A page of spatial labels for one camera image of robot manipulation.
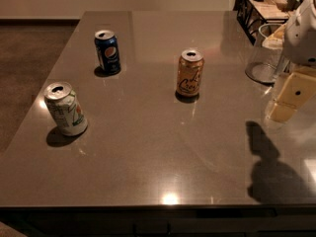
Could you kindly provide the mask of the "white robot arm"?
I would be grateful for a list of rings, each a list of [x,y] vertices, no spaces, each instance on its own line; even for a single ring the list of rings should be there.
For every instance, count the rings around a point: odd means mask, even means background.
[[[316,0],[304,0],[264,47],[281,50],[266,115],[284,123],[316,93]]]

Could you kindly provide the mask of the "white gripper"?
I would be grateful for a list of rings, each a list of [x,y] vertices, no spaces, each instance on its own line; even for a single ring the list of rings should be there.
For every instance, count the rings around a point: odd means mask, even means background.
[[[294,66],[290,73],[280,73],[276,79],[266,117],[275,122],[287,122],[316,95],[316,10],[313,2],[302,3],[287,21],[283,54]]]

